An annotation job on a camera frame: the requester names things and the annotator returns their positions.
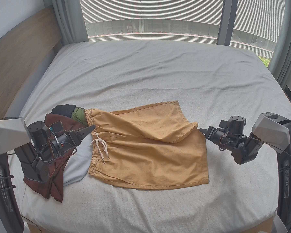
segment maroon garment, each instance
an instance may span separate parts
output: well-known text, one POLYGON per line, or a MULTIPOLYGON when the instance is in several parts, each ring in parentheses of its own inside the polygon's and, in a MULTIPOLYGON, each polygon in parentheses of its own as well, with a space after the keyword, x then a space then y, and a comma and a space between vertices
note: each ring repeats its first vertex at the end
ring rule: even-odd
MULTIPOLYGON (((83 124, 77 122, 69 117, 65 117, 57 114, 46 114, 44 123, 46 126, 50 127, 51 124, 61 121, 65 130, 77 130, 80 128, 85 128, 83 124)), ((64 168, 73 153, 74 149, 71 148, 65 153, 64 156, 59 156, 55 159, 56 170, 52 177, 46 183, 39 183, 37 181, 32 181, 24 177, 24 182, 35 192, 41 194, 45 199, 49 199, 50 195, 59 202, 63 201, 64 191, 63 191, 63 173, 64 168)), ((54 162, 49 165, 50 175, 54 171, 54 162)))

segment building exterior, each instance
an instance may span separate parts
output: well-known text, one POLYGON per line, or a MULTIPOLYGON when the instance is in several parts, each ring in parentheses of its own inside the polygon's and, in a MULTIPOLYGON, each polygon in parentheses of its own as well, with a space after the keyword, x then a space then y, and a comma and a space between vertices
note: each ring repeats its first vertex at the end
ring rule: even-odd
MULTIPOLYGON (((216 44, 223 0, 81 0, 90 41, 166 39, 216 44)), ((238 0, 231 46, 272 57, 285 0, 238 0)))

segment bed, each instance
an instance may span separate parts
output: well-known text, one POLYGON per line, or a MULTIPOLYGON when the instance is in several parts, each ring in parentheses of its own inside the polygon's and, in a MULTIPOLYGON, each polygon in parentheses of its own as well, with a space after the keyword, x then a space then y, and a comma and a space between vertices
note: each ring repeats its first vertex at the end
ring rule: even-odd
MULTIPOLYGON (((253 52, 162 40, 62 47, 21 116, 29 125, 58 104, 114 111, 171 100, 178 100, 186 118, 200 128, 241 115, 248 135, 262 112, 291 119, 289 100, 253 52)), ((82 142, 78 153, 91 152, 89 143, 82 142)), ((9 157, 22 215, 50 232, 242 232, 273 217, 278 201, 274 150, 264 145, 254 161, 237 165, 229 151, 207 142, 207 161, 209 184, 135 190, 87 174, 64 187, 59 203, 26 186, 17 157, 9 157)))

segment white drawstring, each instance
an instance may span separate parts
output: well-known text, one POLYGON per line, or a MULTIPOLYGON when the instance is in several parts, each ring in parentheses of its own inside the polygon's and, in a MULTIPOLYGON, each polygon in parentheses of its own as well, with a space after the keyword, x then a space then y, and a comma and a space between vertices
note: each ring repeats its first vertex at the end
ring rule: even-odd
POLYGON ((103 161, 104 164, 105 164, 104 156, 102 155, 102 152, 103 152, 103 151, 105 151, 107 157, 110 159, 109 154, 108 154, 108 146, 107 146, 107 143, 106 143, 103 139, 99 138, 99 135, 98 135, 97 132, 94 132, 94 133, 96 134, 97 139, 95 139, 95 140, 92 141, 91 146, 93 145, 94 142, 96 143, 96 146, 97 146, 97 148, 98 148, 98 151, 99 151, 99 153, 100 153, 100 156, 101 156, 101 158, 102 158, 102 161, 103 161), (101 142, 101 144, 102 144, 102 146, 103 146, 103 150, 102 150, 102 152, 101 152, 100 147, 99 147, 99 145, 98 145, 99 142, 101 142))

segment grass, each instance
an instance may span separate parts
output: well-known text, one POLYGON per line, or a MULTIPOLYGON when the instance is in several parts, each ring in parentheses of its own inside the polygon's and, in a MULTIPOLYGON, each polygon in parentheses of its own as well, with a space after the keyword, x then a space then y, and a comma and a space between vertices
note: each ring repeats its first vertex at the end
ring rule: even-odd
POLYGON ((269 59, 269 58, 265 58, 265 57, 262 57, 262 56, 258 56, 259 58, 260 58, 260 60, 262 60, 262 62, 264 63, 264 65, 266 66, 266 67, 268 67, 268 64, 269 64, 269 62, 271 61, 271 59, 269 59))

